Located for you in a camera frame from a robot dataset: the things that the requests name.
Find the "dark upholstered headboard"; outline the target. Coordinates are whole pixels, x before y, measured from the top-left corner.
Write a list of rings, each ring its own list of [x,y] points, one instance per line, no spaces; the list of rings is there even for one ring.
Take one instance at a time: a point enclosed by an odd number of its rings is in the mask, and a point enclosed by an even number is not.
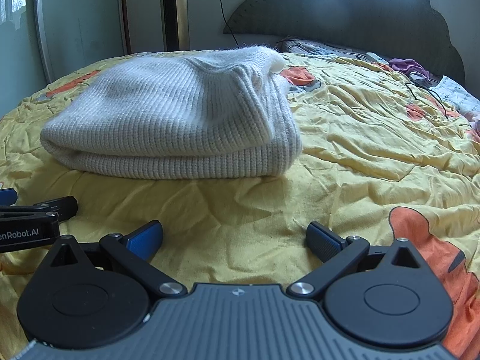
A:
[[[464,63],[431,0],[245,0],[225,33],[297,37],[414,59],[465,83]]]

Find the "white knit sweater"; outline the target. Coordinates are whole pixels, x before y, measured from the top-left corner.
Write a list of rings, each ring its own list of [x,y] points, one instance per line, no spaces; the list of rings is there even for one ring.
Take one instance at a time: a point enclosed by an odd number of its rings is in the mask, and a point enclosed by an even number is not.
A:
[[[41,144],[61,164],[105,176],[278,176],[302,150],[284,66],[264,46],[131,58],[50,119]]]

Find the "purple cloth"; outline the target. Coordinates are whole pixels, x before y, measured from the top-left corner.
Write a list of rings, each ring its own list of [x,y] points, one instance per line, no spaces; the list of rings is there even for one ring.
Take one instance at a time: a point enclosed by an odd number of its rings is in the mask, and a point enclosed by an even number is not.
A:
[[[412,72],[415,72],[422,74],[424,77],[431,78],[431,74],[414,59],[392,58],[389,61],[389,64],[393,70],[402,72],[402,74],[405,74],[406,76],[409,76]]]

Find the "white remote control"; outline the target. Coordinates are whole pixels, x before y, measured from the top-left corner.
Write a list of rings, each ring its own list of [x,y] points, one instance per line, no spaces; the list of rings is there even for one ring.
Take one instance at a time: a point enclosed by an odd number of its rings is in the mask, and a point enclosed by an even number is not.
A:
[[[367,58],[372,61],[372,62],[376,62],[376,63],[382,63],[382,64],[385,64],[385,65],[388,65],[389,62],[387,60],[385,60],[384,58],[380,57],[379,55],[375,54],[374,52],[367,52],[366,53],[366,56]]]

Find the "white patterned pillow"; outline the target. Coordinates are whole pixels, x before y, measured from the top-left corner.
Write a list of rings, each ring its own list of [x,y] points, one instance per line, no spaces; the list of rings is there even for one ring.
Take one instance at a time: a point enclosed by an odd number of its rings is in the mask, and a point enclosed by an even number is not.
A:
[[[431,87],[431,89],[436,92],[442,100],[453,105],[468,121],[479,122],[479,100],[456,81],[447,76],[443,76],[439,83]]]

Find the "plaid pillow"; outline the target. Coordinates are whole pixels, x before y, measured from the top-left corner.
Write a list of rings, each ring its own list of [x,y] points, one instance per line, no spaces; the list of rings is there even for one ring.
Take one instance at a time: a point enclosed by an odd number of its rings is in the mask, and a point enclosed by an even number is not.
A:
[[[369,51],[351,49],[346,46],[330,45],[297,37],[283,38],[276,43],[276,46],[282,52],[300,55],[313,55],[319,58],[350,58],[373,63],[366,56],[366,53]]]

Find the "glass sliding wardrobe door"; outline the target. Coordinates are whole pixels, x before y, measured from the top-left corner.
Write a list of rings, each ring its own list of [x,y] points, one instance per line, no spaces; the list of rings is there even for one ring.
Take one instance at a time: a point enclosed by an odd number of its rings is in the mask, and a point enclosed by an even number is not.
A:
[[[127,55],[124,0],[1,0],[1,113],[58,78]]]

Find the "yellow carrot print quilt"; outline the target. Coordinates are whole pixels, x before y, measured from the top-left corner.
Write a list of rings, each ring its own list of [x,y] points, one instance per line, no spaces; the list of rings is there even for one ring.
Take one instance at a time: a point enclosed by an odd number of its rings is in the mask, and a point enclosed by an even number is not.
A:
[[[348,58],[285,55],[319,81],[291,93],[303,152],[282,177],[129,180],[78,172],[44,151],[40,132],[109,58],[56,80],[1,119],[1,186],[32,205],[72,195],[79,211],[63,233],[95,242],[157,219],[154,265],[185,285],[280,283],[316,268],[304,244],[317,221],[374,245],[407,237],[451,296],[445,339],[479,357],[479,136],[469,122],[396,72]]]

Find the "gold tower air conditioner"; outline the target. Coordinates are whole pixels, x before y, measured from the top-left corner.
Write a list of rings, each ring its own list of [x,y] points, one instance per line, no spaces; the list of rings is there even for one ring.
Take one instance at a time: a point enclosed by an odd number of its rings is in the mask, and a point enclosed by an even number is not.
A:
[[[188,0],[160,0],[165,51],[190,49]]]

